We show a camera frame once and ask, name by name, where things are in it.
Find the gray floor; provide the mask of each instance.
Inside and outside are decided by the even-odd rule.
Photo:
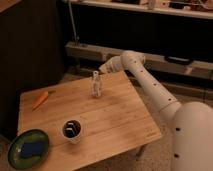
[[[66,81],[73,81],[81,79],[82,76],[73,74],[65,74],[62,83]],[[114,156],[112,158],[103,160],[101,162],[92,164],[79,171],[169,171],[171,163],[171,148],[172,148],[172,134],[165,122],[159,116],[158,112],[152,106],[149,97],[144,91],[135,86],[142,100],[145,102],[149,112],[153,116],[156,123],[159,125],[163,137],[155,142],[148,144],[143,155],[138,159],[135,155],[139,149],[134,149],[123,154]],[[185,96],[174,94],[181,102],[188,101],[203,101],[201,98],[193,96]],[[213,107],[212,100],[205,101],[208,105]],[[0,138],[0,171],[14,171],[7,162],[7,150],[9,144]]]

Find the white bottle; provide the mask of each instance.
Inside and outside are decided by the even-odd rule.
[[[100,97],[101,96],[101,77],[100,77],[98,71],[93,71],[92,96],[93,97]]]

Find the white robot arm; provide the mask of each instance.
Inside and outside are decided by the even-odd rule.
[[[142,65],[145,56],[124,51],[100,67],[103,73],[129,70],[174,132],[172,171],[213,170],[213,110],[201,102],[181,104]]]

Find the wooden surface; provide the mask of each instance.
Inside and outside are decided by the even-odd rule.
[[[15,5],[21,0],[0,0],[0,13],[11,6]]]
[[[75,170],[161,137],[124,72],[105,74],[101,79],[99,99],[91,96],[91,78],[21,95],[18,134],[39,128],[49,135],[51,142],[47,159],[36,171]],[[34,100],[44,90],[55,92],[32,111]],[[82,138],[77,145],[62,135],[63,124],[70,119],[82,124]]]

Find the carrot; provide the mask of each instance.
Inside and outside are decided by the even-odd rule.
[[[39,107],[49,96],[48,91],[44,91],[35,101],[33,104],[33,110],[35,110],[37,107]]]

